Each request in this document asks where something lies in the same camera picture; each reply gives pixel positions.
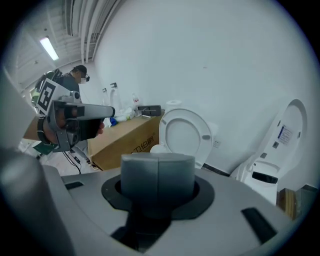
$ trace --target bottle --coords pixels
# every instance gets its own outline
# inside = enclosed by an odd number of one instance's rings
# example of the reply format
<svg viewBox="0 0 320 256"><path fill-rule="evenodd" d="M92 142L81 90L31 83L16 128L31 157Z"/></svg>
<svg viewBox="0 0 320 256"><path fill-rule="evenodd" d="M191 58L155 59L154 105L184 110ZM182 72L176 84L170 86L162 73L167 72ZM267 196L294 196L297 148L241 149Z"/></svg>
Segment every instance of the bottle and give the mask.
<svg viewBox="0 0 320 256"><path fill-rule="evenodd" d="M133 99L134 106L135 107L139 106L139 99L134 93L132 93L132 99Z"/></svg>

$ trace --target black wristband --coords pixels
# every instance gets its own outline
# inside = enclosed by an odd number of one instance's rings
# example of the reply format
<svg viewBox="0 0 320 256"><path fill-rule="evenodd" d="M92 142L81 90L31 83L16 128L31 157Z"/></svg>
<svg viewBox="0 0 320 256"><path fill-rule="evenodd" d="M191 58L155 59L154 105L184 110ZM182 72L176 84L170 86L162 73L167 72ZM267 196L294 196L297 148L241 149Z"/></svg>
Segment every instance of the black wristband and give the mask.
<svg viewBox="0 0 320 256"><path fill-rule="evenodd" d="M36 133L42 143L44 143L46 145L51 145L52 143L47 139L45 132L44 132L44 121L45 120L46 120L45 115L42 115L39 117Z"/></svg>

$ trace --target wall outlet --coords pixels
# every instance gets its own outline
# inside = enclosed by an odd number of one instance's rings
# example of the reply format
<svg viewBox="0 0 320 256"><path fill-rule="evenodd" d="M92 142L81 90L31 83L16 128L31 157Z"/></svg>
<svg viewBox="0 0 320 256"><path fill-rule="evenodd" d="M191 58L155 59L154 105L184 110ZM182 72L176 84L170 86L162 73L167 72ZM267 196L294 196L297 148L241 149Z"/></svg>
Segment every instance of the wall outlet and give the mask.
<svg viewBox="0 0 320 256"><path fill-rule="evenodd" d="M221 141L216 140L216 139L213 140L213 146L214 146L215 148L218 149L218 148L220 147L220 144L221 144Z"/></svg>

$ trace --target cardboard box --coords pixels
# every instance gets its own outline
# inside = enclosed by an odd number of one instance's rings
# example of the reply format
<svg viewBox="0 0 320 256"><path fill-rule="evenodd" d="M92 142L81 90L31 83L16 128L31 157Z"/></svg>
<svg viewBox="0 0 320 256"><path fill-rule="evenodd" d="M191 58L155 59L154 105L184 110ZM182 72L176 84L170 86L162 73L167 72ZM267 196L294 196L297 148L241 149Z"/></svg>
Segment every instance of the cardboard box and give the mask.
<svg viewBox="0 0 320 256"><path fill-rule="evenodd" d="M277 206L279 206L291 220L296 218L296 193L288 188L282 189L277 195Z"/></svg>
<svg viewBox="0 0 320 256"><path fill-rule="evenodd" d="M139 116L104 128L103 134L88 140L91 160L101 169L120 167L121 155L150 152L159 144L159 124L162 116Z"/></svg>

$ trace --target gray cylinder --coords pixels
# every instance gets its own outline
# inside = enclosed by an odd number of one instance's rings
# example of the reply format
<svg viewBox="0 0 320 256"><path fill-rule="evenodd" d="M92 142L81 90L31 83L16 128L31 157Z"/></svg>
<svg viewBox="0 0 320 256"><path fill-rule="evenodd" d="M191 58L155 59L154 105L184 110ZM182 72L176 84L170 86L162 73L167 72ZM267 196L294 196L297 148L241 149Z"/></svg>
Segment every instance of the gray cylinder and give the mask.
<svg viewBox="0 0 320 256"><path fill-rule="evenodd" d="M167 212L166 209L172 209L191 200L194 185L193 156L176 153L122 155L121 192L133 203L145 209L150 218L155 216L151 212L162 215L162 209Z"/></svg>
<svg viewBox="0 0 320 256"><path fill-rule="evenodd" d="M37 159L0 149L0 191L7 206L39 244L52 255L75 255Z"/></svg>

